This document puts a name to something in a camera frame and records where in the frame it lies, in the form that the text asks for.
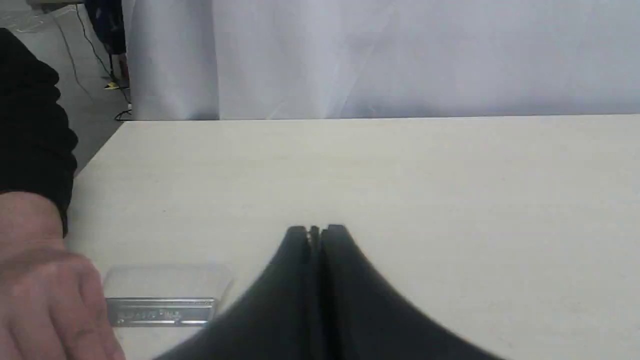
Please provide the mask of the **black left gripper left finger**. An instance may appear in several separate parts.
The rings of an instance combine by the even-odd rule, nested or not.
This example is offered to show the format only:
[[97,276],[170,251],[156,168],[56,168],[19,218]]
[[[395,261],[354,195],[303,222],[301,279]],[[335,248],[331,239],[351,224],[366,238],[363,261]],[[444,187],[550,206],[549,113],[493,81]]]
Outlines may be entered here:
[[290,227],[258,279],[204,330],[162,360],[311,360],[310,245]]

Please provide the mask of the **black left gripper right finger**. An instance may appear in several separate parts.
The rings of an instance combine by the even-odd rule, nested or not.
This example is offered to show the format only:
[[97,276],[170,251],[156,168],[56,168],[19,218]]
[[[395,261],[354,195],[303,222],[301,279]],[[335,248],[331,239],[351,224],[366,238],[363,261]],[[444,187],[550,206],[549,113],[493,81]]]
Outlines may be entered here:
[[430,319],[362,253],[347,228],[320,233],[320,306],[328,353],[339,360],[495,360]]

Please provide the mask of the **person's forearm dark sleeve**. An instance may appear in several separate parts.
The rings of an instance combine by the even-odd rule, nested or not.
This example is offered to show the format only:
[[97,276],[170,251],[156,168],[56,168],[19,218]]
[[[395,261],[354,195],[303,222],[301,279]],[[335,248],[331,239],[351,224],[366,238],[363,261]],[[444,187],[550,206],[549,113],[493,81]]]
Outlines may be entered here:
[[66,234],[78,137],[58,103],[58,73],[7,28],[0,45],[1,191],[47,198]]

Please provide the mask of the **person's open hand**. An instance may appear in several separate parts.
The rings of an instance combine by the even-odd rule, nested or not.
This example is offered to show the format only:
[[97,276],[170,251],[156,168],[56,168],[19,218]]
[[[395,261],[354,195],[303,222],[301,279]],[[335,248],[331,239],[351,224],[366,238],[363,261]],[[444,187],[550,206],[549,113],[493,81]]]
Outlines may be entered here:
[[11,192],[0,207],[1,358],[123,360],[100,273],[66,249],[54,203]]

